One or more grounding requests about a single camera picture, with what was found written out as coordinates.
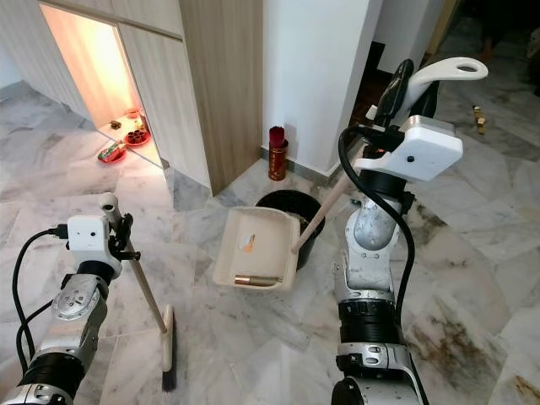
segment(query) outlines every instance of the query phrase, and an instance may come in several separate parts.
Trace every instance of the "doorway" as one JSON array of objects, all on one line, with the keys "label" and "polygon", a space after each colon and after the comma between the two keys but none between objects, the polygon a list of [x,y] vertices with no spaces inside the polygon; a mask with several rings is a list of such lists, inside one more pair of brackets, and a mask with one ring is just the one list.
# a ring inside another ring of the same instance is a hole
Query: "doorway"
[{"label": "doorway", "polygon": [[86,105],[87,118],[111,141],[125,142],[133,153],[162,168],[151,134],[141,138],[150,131],[116,26],[45,4],[40,7]]}]

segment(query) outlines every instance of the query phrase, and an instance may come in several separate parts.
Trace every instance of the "white handle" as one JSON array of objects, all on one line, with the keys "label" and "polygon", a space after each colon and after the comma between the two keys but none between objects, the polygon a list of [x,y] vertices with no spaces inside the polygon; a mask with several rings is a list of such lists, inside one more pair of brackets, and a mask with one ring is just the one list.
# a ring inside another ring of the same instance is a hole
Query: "white handle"
[{"label": "white handle", "polygon": [[486,65],[471,57],[451,57],[418,70],[408,81],[402,108],[394,122],[401,125],[408,111],[429,87],[438,80],[479,80],[488,75]]}]

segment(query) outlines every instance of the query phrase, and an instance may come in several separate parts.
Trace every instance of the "white wall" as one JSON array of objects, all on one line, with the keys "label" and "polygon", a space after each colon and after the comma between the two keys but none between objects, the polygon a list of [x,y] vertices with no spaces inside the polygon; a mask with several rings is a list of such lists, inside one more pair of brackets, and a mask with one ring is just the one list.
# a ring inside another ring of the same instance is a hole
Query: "white wall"
[{"label": "white wall", "polygon": [[0,42],[0,89],[22,79],[15,62]]},{"label": "white wall", "polygon": [[444,0],[384,0],[373,41],[386,44],[378,68],[394,73],[404,59],[418,69]]},{"label": "white wall", "polygon": [[329,174],[348,125],[382,0],[265,0],[263,134],[285,127],[289,157]]}]

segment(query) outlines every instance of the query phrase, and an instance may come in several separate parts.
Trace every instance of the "red plate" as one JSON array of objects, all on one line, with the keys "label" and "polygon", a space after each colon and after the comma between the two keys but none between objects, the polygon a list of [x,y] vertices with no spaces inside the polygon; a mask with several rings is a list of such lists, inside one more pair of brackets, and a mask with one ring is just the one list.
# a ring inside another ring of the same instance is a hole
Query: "red plate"
[{"label": "red plate", "polygon": [[103,160],[102,158],[98,158],[98,160],[99,160],[101,163],[105,163],[106,165],[111,165],[111,164],[113,164],[113,163],[118,163],[118,162],[120,162],[121,160],[124,160],[124,159],[126,158],[126,154],[127,154],[127,152],[126,152],[126,150],[124,149],[124,150],[122,150],[122,151],[118,154],[118,156],[115,157],[114,160],[105,161],[105,160]]},{"label": "red plate", "polygon": [[143,146],[144,144],[150,142],[151,137],[152,137],[152,135],[150,135],[150,132],[145,132],[144,135],[143,135],[143,140],[141,142],[133,143],[133,142],[129,141],[129,135],[126,135],[124,137],[124,143],[127,146],[131,146],[131,147]]}]

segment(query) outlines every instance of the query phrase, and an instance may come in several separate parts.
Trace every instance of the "marble floor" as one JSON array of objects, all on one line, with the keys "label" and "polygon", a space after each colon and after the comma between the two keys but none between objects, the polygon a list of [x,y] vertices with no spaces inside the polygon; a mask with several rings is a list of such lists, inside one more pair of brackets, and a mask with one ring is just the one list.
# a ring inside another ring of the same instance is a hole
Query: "marble floor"
[{"label": "marble floor", "polygon": [[[475,52],[456,27],[438,57]],[[403,310],[405,337],[432,404],[538,404],[540,398],[540,99],[524,81],[520,44],[503,42],[482,82],[441,85],[437,117],[456,124],[464,159],[412,185],[417,244]],[[483,109],[479,136],[472,104]],[[354,206],[343,195],[287,294],[219,287],[212,273],[228,208],[282,188],[322,200],[329,189],[294,173],[267,178],[256,162],[217,197],[135,154],[112,167],[91,124],[35,91],[0,100],[0,397],[20,378],[10,292],[15,258],[35,232],[99,213],[114,192],[135,219],[132,240],[160,306],[175,307],[178,387],[161,391],[159,331],[127,267],[111,284],[100,346],[75,403],[329,404],[338,308],[331,265]],[[392,257],[396,284],[406,251]],[[27,313],[49,300],[73,259],[63,243],[36,242],[19,279]],[[49,314],[31,326],[43,337]]]}]

